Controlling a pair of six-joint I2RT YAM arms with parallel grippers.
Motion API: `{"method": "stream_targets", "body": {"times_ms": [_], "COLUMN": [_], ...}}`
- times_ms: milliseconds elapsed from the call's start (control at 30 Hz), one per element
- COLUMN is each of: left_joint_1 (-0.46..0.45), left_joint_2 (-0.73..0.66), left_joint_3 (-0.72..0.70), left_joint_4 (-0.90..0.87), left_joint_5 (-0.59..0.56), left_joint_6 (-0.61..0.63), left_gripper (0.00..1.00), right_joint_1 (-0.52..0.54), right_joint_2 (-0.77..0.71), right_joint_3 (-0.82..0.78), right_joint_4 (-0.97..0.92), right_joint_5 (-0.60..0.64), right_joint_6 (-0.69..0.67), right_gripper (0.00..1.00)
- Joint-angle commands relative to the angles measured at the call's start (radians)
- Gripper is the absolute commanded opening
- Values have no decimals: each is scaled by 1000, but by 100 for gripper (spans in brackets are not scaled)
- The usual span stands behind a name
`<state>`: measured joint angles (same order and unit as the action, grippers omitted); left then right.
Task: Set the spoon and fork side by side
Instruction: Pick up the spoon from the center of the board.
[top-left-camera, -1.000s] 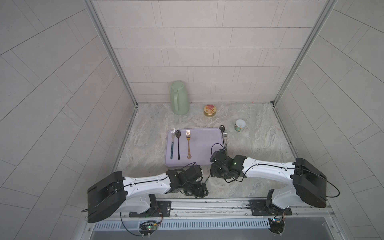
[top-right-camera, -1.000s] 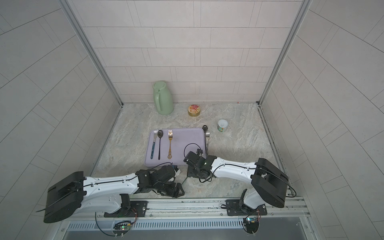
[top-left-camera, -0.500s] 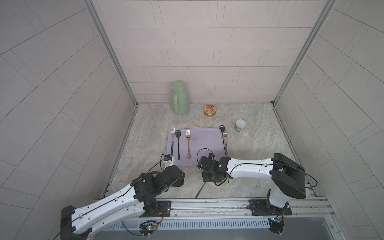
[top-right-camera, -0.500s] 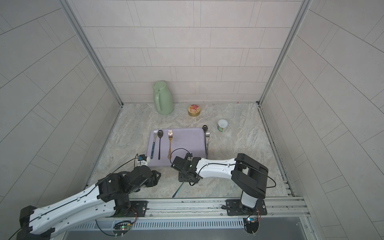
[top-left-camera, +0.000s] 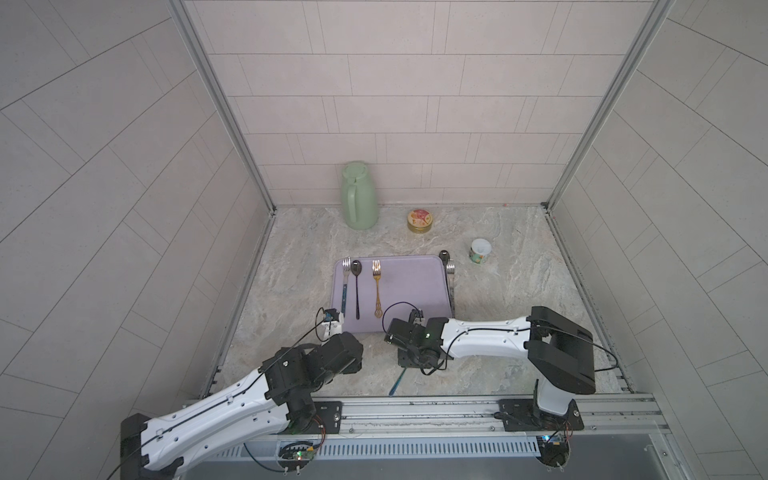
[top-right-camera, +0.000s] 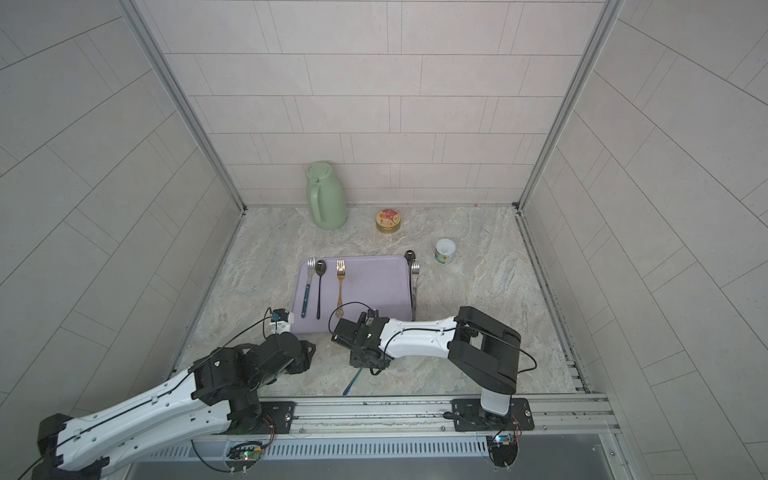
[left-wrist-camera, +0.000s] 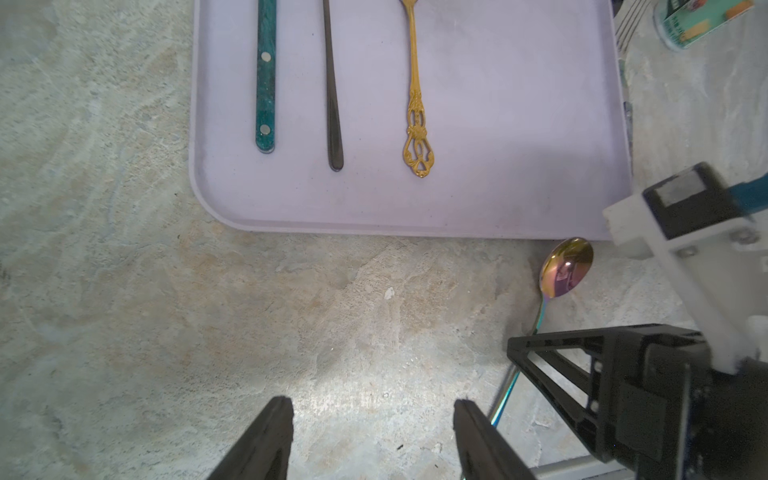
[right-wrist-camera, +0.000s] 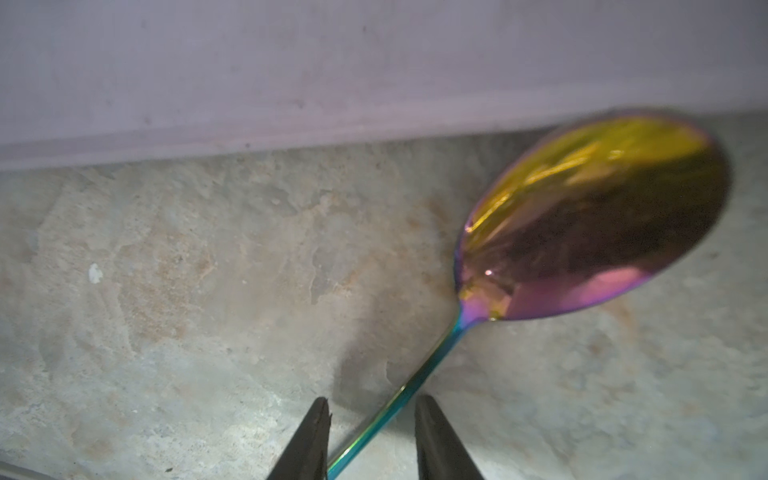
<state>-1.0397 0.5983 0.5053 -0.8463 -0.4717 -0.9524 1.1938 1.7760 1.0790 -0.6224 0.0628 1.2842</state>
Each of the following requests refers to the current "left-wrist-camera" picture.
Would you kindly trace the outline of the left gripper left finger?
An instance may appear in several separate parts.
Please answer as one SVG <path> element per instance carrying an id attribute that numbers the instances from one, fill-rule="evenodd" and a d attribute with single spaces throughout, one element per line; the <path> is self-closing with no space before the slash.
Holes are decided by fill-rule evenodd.
<path id="1" fill-rule="evenodd" d="M 285 480 L 293 441 L 294 410 L 273 397 L 209 474 L 209 480 Z"/>

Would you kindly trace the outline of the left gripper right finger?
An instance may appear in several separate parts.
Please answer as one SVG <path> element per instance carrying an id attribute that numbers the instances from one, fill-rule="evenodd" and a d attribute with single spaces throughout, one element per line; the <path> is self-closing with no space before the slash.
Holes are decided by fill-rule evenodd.
<path id="1" fill-rule="evenodd" d="M 473 401 L 455 401 L 453 428 L 464 479 L 536 479 Z"/>

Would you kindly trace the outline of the ornate gold fork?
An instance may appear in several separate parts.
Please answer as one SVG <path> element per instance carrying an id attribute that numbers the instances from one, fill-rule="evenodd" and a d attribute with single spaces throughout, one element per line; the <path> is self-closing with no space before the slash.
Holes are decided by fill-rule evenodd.
<path id="1" fill-rule="evenodd" d="M 407 118 L 407 139 L 403 147 L 403 159 L 408 168 L 419 178 L 426 178 L 434 163 L 434 151 L 428 141 L 425 109 L 419 76 L 417 29 L 415 23 L 416 0 L 401 1 L 408 20 L 410 80 Z"/>

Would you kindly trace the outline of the lilac plastic tray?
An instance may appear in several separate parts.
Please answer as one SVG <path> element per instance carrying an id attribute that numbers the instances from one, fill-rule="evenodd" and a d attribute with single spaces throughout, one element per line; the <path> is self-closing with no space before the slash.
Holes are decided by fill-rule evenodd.
<path id="1" fill-rule="evenodd" d="M 426 178 L 403 160 L 398 1 L 330 2 L 344 167 L 329 166 L 323 3 L 277 5 L 276 147 L 255 143 L 257 8 L 194 9 L 189 171 L 218 221 L 259 232 L 605 240 L 631 192 L 607 1 L 420 1 Z"/>

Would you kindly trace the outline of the black spoon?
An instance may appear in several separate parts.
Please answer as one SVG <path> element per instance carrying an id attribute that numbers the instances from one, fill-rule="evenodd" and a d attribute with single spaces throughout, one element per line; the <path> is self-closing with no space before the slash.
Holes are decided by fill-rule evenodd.
<path id="1" fill-rule="evenodd" d="M 326 124 L 328 161 L 330 168 L 335 172 L 339 172 L 344 167 L 344 153 L 334 68 L 330 1 L 323 0 L 322 3 L 326 67 Z"/>

